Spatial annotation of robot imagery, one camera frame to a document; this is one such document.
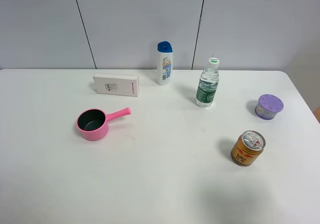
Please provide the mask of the white shampoo bottle blue cap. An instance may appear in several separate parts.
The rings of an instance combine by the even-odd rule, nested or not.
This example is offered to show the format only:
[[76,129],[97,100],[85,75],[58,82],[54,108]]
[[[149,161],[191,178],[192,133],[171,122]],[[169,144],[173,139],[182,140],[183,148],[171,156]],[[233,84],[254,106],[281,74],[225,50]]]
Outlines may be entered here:
[[157,45],[157,83],[166,85],[170,82],[173,69],[173,49],[168,41],[162,41]]

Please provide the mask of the gold energy drink can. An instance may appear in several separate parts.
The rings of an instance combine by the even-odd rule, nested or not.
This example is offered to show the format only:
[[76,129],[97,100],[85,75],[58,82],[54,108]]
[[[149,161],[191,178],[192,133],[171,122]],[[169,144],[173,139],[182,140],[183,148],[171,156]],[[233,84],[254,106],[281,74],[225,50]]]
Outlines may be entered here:
[[230,152],[232,160],[239,166],[250,166],[264,151],[266,141],[257,131],[243,132]]

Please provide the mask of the clear water bottle green label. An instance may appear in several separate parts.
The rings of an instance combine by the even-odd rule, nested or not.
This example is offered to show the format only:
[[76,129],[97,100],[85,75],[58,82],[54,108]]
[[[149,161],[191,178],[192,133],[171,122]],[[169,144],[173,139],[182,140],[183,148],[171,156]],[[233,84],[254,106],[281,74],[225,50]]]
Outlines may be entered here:
[[219,84],[219,63],[216,57],[208,59],[207,67],[200,75],[196,92],[196,104],[202,108],[211,108]]

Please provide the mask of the white rectangular cardboard box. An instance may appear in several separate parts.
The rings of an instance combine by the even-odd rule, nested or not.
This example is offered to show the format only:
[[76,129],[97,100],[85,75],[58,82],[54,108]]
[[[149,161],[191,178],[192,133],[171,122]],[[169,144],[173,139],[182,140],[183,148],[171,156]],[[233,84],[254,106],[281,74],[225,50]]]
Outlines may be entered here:
[[139,76],[136,75],[97,73],[93,80],[99,94],[138,97],[140,93]]

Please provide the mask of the pink toy saucepan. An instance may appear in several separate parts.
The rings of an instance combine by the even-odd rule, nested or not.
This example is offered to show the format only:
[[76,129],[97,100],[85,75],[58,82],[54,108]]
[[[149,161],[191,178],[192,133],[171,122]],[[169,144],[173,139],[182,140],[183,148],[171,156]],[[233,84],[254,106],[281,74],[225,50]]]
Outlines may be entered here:
[[79,115],[76,126],[86,140],[98,141],[107,135],[110,121],[130,114],[129,108],[110,114],[100,109],[89,109]]

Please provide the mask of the purple lidded round container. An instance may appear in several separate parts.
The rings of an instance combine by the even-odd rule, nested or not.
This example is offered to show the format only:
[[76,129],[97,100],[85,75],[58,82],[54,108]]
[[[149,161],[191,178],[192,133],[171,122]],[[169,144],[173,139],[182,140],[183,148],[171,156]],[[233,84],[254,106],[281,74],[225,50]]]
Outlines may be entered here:
[[263,94],[259,97],[254,109],[258,117],[272,120],[284,108],[283,102],[272,94]]

